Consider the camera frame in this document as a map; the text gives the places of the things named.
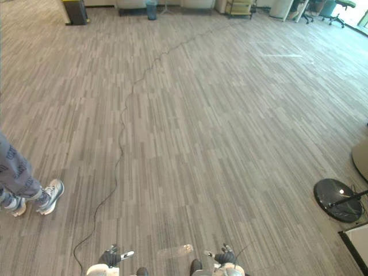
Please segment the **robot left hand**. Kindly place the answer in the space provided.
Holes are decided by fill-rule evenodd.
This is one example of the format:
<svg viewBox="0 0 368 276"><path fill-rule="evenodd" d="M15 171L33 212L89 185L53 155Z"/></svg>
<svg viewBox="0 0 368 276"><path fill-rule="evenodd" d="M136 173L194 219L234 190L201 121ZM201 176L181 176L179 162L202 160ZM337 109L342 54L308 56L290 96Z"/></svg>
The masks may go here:
<svg viewBox="0 0 368 276"><path fill-rule="evenodd" d="M117 244L112 244L99 257L98 263L106 264L109 268L117 267L120 262L133 257L134 254L134 251L120 253L119 246Z"/></svg>

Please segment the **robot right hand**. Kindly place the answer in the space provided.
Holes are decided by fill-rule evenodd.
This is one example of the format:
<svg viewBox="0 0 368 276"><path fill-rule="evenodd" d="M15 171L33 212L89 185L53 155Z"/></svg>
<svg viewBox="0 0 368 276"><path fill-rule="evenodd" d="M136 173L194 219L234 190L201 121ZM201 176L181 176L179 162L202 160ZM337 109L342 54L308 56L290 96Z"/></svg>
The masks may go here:
<svg viewBox="0 0 368 276"><path fill-rule="evenodd" d="M217 263L223 265L226 263L236 263L236 255L229 244L224 243L220 253L212 253L208 250L203 251L204 255L214 259Z"/></svg>

